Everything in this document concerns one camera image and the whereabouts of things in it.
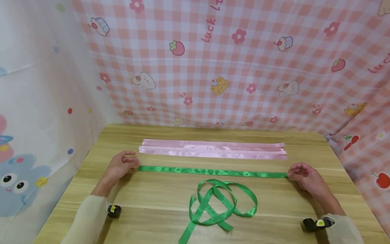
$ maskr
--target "ribbon strip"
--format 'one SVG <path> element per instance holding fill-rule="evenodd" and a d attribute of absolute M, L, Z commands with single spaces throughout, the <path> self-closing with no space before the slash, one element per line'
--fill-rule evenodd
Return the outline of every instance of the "ribbon strip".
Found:
<path fill-rule="evenodd" d="M 200 194 L 200 189 L 205 183 L 211 183 L 213 186 L 207 191 L 205 196 L 203 197 Z M 255 206 L 249 210 L 246 213 L 241 213 L 237 208 L 237 197 L 232 191 L 232 189 L 228 186 L 229 184 L 233 184 L 238 186 L 243 192 L 245 192 L 250 199 L 255 203 Z M 234 198 L 233 204 L 218 190 L 218 187 L 222 187 L 226 190 L 228 190 Z M 209 200 L 211 199 L 212 195 L 215 195 L 218 200 L 222 202 L 222 204 L 227 208 L 227 210 L 221 214 L 218 214 L 210 205 L 209 205 Z M 238 183 L 233 183 L 233 182 L 222 182 L 219 180 L 206 180 L 202 181 L 198 184 L 198 189 L 197 189 L 197 196 L 193 195 L 190 199 L 190 207 L 189 207 L 189 212 L 190 212 L 190 223 L 188 223 L 187 228 L 184 230 L 182 236 L 179 239 L 179 244 L 186 244 L 188 239 L 190 238 L 193 230 L 195 229 L 195 226 L 197 224 L 201 225 L 213 225 L 213 224 L 218 224 L 222 229 L 226 231 L 231 231 L 233 227 L 225 222 L 227 218 L 229 218 L 232 214 L 236 214 L 242 217 L 253 217 L 257 211 L 257 198 L 256 195 L 246 186 L 238 184 Z M 199 207 L 195 211 L 195 213 L 192 212 L 191 207 L 195 200 L 198 198 L 199 200 Z M 200 218 L 203 215 L 203 212 L 206 211 L 209 215 L 210 218 L 200 222 Z"/>
<path fill-rule="evenodd" d="M 198 168 L 182 168 L 182 167 L 140 166 L 138 168 L 138 171 L 195 174 L 195 175 L 227 175 L 227 176 L 256 177 L 256 178 L 287 178 L 287 173 L 235 171 L 235 170 L 221 170 L 221 169 L 198 169 Z"/>
<path fill-rule="evenodd" d="M 262 143 L 242 143 L 242 142 L 219 142 L 219 141 L 179 141 L 179 140 L 153 140 L 144 139 L 143 146 L 155 146 L 150 143 L 157 143 L 166 147 L 176 147 L 178 145 L 210 145 L 210 146 L 241 146 L 241 147 L 258 147 L 258 148 L 282 148 L 284 143 L 262 144 Z"/>
<path fill-rule="evenodd" d="M 284 143 L 259 144 L 236 142 L 175 141 L 144 139 L 140 153 L 225 159 L 286 160 Z"/>

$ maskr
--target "wooden table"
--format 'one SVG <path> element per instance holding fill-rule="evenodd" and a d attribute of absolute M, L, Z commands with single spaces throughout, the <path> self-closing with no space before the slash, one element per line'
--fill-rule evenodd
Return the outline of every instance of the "wooden table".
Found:
<path fill-rule="evenodd" d="M 286 172 L 296 162 L 315 167 L 339 199 L 345 212 L 356 223 L 365 243 L 389 243 L 374 215 L 348 177 L 322 135 L 301 132 L 267 132 L 255 130 L 221 130 L 135 125 L 108 125 L 100 134 L 81 168 L 35 240 L 36 244 L 56 244 L 70 228 L 81 202 L 90 194 L 111 158 L 122 150 L 138 151 L 143 139 L 194 141 L 285 142 L 288 160 L 239 160 L 175 157 L 139 154 L 143 165 L 196 167 L 240 171 Z M 125 177 L 110 198 L 123 208 L 119 219 L 107 219 L 99 243 L 150 244 L 177 243 L 188 222 L 188 204 L 197 184 L 207 175 L 138 172 L 131 180 Z M 249 187 L 259 206 L 253 218 L 232 215 L 227 223 L 232 233 L 218 225 L 196 226 L 188 244 L 203 243 L 327 243 L 322 234 L 302 231 L 300 221 L 316 217 L 314 202 L 307 192 L 286 179 L 214 176 Z M 238 209 L 252 208 L 250 198 L 238 188 Z M 217 212 L 226 209 L 218 200 L 211 205 Z"/>

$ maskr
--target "checkered fabric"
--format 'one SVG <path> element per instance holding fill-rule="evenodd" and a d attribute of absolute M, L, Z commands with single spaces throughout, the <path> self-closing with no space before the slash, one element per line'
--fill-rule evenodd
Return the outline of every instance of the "checkered fabric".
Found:
<path fill-rule="evenodd" d="M 124 123 L 322 133 L 390 235 L 390 0 L 73 6 Z"/>

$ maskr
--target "green ribbon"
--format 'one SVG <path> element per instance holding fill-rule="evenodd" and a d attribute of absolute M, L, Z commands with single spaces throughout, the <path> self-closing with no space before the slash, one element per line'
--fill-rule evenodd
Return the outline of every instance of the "green ribbon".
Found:
<path fill-rule="evenodd" d="M 197 168 L 182 168 L 182 167 L 140 166 L 138 168 L 138 171 L 196 174 L 196 175 L 227 175 L 227 176 L 242 176 L 242 177 L 257 177 L 257 178 L 287 178 L 286 173 L 235 171 L 235 170 L 221 170 L 221 169 L 197 169 Z"/>
<path fill-rule="evenodd" d="M 258 178 L 287 178 L 286 173 L 274 173 L 274 172 L 253 172 L 253 171 L 234 171 L 234 170 L 221 170 L 221 169 L 197 169 L 197 168 L 182 168 L 182 167 L 160 167 L 160 166 L 140 166 L 138 171 L 143 172 L 166 172 L 166 173 L 181 173 L 181 174 L 196 174 L 196 175 L 227 175 L 227 176 L 242 176 L 242 177 L 258 177 Z M 207 191 L 203 197 L 200 194 L 200 189 L 205 183 L 211 183 L 213 186 Z M 241 213 L 237 208 L 237 197 L 228 186 L 233 184 L 238 186 L 243 192 L 245 192 L 250 199 L 255 203 L 255 206 L 246 213 Z M 222 187 L 228 190 L 233 195 L 233 204 L 218 190 L 218 187 Z M 218 200 L 227 208 L 227 210 L 221 214 L 218 214 L 210 205 L 209 200 L 215 195 Z M 199 200 L 199 207 L 195 213 L 192 212 L 191 207 L 195 200 Z M 200 222 L 203 212 L 206 211 L 210 218 Z M 233 227 L 225 222 L 232 214 L 236 214 L 242 217 L 253 217 L 257 211 L 257 198 L 255 194 L 246 186 L 233 182 L 222 182 L 220 180 L 210 179 L 204 180 L 198 184 L 197 197 L 193 195 L 190 199 L 190 223 L 184 230 L 182 236 L 179 239 L 179 244 L 186 244 L 190 238 L 195 226 L 201 225 L 213 225 L 218 224 L 222 229 L 231 231 Z"/>
<path fill-rule="evenodd" d="M 203 197 L 200 194 L 200 188 L 205 184 L 206 182 L 211 183 L 213 186 L 207 191 L 205 196 Z M 229 184 L 233 184 L 238 186 L 243 192 L 245 192 L 255 203 L 255 206 L 249 210 L 246 213 L 241 213 L 237 208 L 237 197 L 232 191 L 232 189 L 228 186 Z M 218 190 L 218 187 L 222 187 L 233 195 L 233 204 Z M 236 214 L 242 217 L 253 217 L 257 211 L 257 198 L 255 194 L 246 186 L 241 185 L 239 183 L 233 183 L 233 182 L 222 182 L 220 180 L 210 179 L 206 181 L 202 181 L 198 184 L 198 200 L 199 200 L 199 207 L 195 211 L 195 213 L 192 212 L 191 207 L 195 200 L 197 199 L 196 196 L 192 196 L 190 199 L 190 223 L 188 223 L 187 228 L 183 232 L 182 236 L 179 239 L 179 244 L 186 244 L 188 239 L 190 238 L 193 230 L 195 229 L 195 226 L 197 224 L 201 225 L 213 225 L 218 224 L 222 229 L 226 231 L 231 231 L 233 227 L 225 222 L 227 218 L 229 218 L 232 214 Z M 215 195 L 218 200 L 222 202 L 222 204 L 227 208 L 227 210 L 221 214 L 218 214 L 210 205 L 209 200 L 211 199 L 212 195 Z M 202 217 L 203 212 L 206 211 L 210 218 L 200 222 L 200 218 Z"/>

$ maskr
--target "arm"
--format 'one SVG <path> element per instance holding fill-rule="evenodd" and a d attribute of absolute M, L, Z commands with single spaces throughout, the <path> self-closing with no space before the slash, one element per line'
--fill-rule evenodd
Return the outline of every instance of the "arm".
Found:
<path fill-rule="evenodd" d="M 118 179 L 129 172 L 134 172 L 132 169 L 138 168 L 140 164 L 137 158 L 125 157 L 126 155 L 135 155 L 135 153 L 123 151 L 113 157 L 91 195 L 81 203 L 62 244 L 94 244 L 97 242 L 107 217 L 108 195 Z"/>
<path fill-rule="evenodd" d="M 287 176 L 320 203 L 325 212 L 322 218 L 328 217 L 335 222 L 326 228 L 330 244 L 364 244 L 352 219 L 346 216 L 339 201 L 317 170 L 306 163 L 298 163 L 291 166 Z"/>

